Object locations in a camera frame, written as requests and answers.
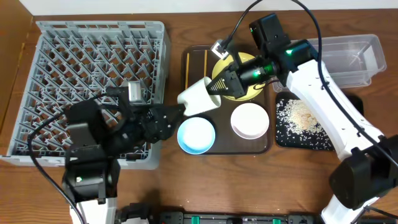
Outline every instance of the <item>black tray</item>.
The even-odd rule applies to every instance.
[[[185,87],[189,87],[205,75],[211,78],[213,67],[218,61],[218,58],[210,50],[210,47],[209,45],[193,46],[184,51],[181,63],[182,91],[185,90]],[[238,45],[237,48],[240,52],[246,52],[251,55],[257,55],[259,53],[255,46]],[[268,92],[268,89],[265,88],[256,97],[247,101],[232,101],[221,97],[220,108],[197,115],[198,117],[206,118],[216,129],[215,143],[209,151],[204,154],[260,154],[270,149],[272,146],[271,125],[265,135],[258,139],[247,140],[239,137],[232,130],[230,121],[233,110],[243,103],[256,103],[262,106],[270,116]]]
[[[354,105],[354,107],[364,115],[363,102],[362,100],[354,95],[347,95],[347,98]],[[318,134],[294,134],[289,132],[287,135],[288,123],[281,121],[278,117],[278,111],[283,110],[289,100],[298,100],[299,98],[289,91],[283,91],[276,95],[275,103],[280,103],[280,107],[276,107],[276,143],[282,147],[295,147],[302,149],[314,149],[314,150],[324,150],[324,151],[334,151],[330,138],[327,136],[326,132]]]

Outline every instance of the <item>plastic bin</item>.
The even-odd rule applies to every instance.
[[[318,50],[318,39],[308,40]],[[379,38],[374,34],[322,38],[322,60],[340,88],[368,86],[387,68]],[[281,83],[274,91],[288,91]]]
[[[7,155],[0,159],[33,166],[27,136],[47,118],[82,100],[104,93],[108,86],[128,81],[141,84],[142,103],[163,103],[169,72],[170,41],[161,22],[152,21],[40,21],[42,35],[30,68],[21,107]],[[101,103],[117,104],[102,97]],[[103,111],[115,125],[119,112]],[[33,140],[43,166],[63,166],[72,140],[62,116]],[[121,154],[122,169],[155,169],[162,143],[145,143]]]

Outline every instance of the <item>blue bowl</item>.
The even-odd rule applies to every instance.
[[[185,152],[198,155],[209,150],[216,140],[213,125],[204,118],[184,121],[177,132],[177,142]]]

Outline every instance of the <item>white wall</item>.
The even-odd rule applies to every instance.
[[[34,16],[244,11],[254,0],[20,0]],[[310,9],[398,8],[398,0],[302,0]],[[300,9],[289,0],[264,0],[254,11]]]

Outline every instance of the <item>gray plastic dish rack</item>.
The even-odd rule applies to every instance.
[[[169,72],[170,41],[161,22],[146,21],[40,21],[42,35],[30,68],[6,156],[0,159],[33,166],[27,137],[47,118],[74,103],[104,93],[106,87],[128,81],[141,84],[142,103],[163,103]],[[116,104],[112,98],[103,104]],[[103,111],[109,125],[120,114]],[[66,117],[54,121],[33,140],[43,166],[63,166],[72,140]],[[121,154],[122,169],[156,169],[162,143],[145,143],[135,152]]]

